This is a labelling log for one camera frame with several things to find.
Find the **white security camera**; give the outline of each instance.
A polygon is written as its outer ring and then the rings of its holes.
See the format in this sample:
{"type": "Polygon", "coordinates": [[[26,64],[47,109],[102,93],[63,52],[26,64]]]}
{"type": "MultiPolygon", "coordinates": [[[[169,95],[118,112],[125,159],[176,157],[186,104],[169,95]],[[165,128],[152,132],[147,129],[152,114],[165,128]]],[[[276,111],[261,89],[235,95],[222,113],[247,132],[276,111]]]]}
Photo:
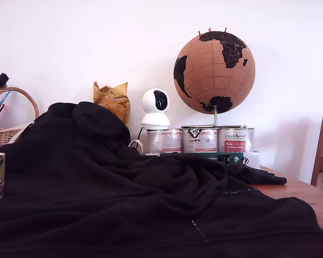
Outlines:
{"type": "Polygon", "coordinates": [[[152,89],[147,91],[142,97],[142,107],[146,115],[141,124],[148,130],[167,129],[170,120],[164,113],[169,107],[168,95],[164,90],[152,89]]]}

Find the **blue pen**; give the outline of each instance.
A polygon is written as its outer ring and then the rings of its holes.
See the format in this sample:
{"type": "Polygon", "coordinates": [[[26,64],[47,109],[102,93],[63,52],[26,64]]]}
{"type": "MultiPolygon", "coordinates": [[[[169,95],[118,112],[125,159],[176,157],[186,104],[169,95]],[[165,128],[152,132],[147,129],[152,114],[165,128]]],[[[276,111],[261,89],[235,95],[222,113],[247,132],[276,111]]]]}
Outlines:
{"type": "Polygon", "coordinates": [[[10,93],[11,91],[8,91],[5,96],[0,100],[0,107],[2,105],[2,103],[4,103],[5,99],[7,98],[8,94],[10,93]]]}

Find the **basket handle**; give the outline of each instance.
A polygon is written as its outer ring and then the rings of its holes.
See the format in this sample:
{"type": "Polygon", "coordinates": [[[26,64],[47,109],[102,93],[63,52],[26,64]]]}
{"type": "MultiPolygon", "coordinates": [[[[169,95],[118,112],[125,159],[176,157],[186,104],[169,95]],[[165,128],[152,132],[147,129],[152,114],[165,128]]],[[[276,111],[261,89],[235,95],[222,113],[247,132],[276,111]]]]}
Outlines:
{"type": "Polygon", "coordinates": [[[39,117],[39,109],[38,109],[38,105],[37,105],[36,101],[34,101],[34,99],[25,90],[22,90],[17,87],[7,87],[6,89],[0,90],[0,95],[4,92],[7,92],[7,91],[16,91],[16,92],[23,94],[33,105],[35,117],[36,118],[39,117]]]}

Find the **camera lens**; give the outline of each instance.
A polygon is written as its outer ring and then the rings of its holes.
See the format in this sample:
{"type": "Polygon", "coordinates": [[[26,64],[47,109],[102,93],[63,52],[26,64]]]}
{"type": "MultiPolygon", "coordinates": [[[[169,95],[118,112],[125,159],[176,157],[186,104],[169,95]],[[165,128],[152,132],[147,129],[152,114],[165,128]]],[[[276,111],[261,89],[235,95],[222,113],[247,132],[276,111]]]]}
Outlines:
{"type": "Polygon", "coordinates": [[[156,97],[156,107],[158,110],[165,110],[167,107],[167,97],[165,93],[160,90],[154,91],[156,97]]]}

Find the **wicker basket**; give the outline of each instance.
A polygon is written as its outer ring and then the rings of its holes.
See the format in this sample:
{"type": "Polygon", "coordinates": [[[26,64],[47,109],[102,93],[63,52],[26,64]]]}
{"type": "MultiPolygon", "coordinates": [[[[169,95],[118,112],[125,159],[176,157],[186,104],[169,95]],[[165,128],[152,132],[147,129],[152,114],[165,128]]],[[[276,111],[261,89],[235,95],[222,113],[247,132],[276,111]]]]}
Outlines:
{"type": "MultiPolygon", "coordinates": [[[[32,103],[33,108],[34,108],[34,113],[35,117],[37,118],[39,116],[39,110],[37,103],[33,100],[33,98],[24,90],[16,87],[7,87],[4,90],[0,90],[0,94],[7,92],[7,91],[16,91],[21,94],[23,94],[28,100],[32,103]]],[[[11,140],[13,136],[15,136],[18,132],[20,132],[23,128],[22,127],[14,127],[14,128],[9,128],[9,129],[0,129],[0,146],[8,144],[8,142],[11,140]]]]}

